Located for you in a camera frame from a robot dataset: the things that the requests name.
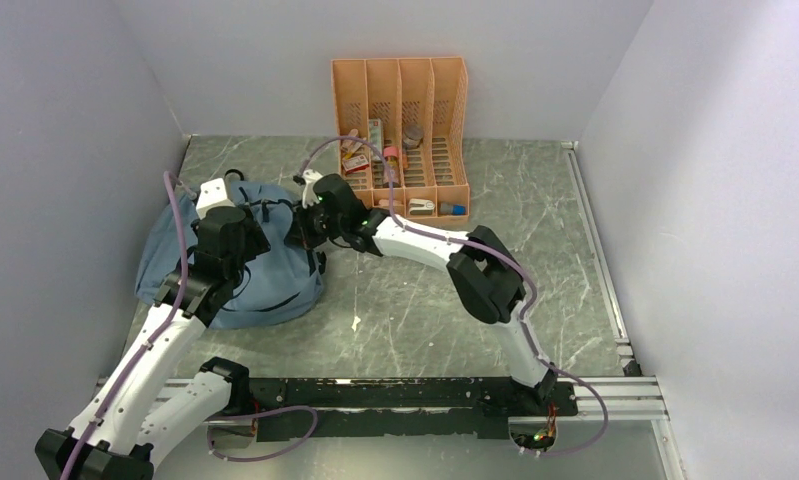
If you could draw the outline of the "blue student backpack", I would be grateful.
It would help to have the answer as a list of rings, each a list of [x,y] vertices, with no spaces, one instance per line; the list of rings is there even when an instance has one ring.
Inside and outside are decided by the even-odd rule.
[[[323,291],[326,256],[284,243],[293,220],[293,194],[276,184],[234,178],[228,183],[231,199],[238,206],[250,206],[271,249],[246,264],[245,280],[210,327],[233,330],[272,326],[303,315]],[[137,298],[152,304],[165,276],[180,269],[179,260],[173,213],[165,206],[145,241],[135,280]]]

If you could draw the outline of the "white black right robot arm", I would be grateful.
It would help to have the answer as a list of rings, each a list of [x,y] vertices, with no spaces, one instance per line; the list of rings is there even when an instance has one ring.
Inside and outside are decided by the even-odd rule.
[[[314,248],[340,239],[359,253],[401,258],[446,273],[466,312],[494,329],[517,406],[537,414],[551,403],[557,374],[527,319],[536,289],[491,229],[442,230],[368,208],[338,174],[306,169],[294,181],[302,198],[293,209],[287,243]]]

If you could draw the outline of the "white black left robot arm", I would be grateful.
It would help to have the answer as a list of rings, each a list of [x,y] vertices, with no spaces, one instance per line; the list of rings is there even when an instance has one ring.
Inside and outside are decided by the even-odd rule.
[[[194,232],[192,263],[167,275],[111,377],[68,427],[38,440],[35,454],[48,478],[150,479],[205,420],[255,412],[248,368],[219,357],[155,403],[176,364],[233,299],[247,263],[270,249],[247,207],[213,207]]]

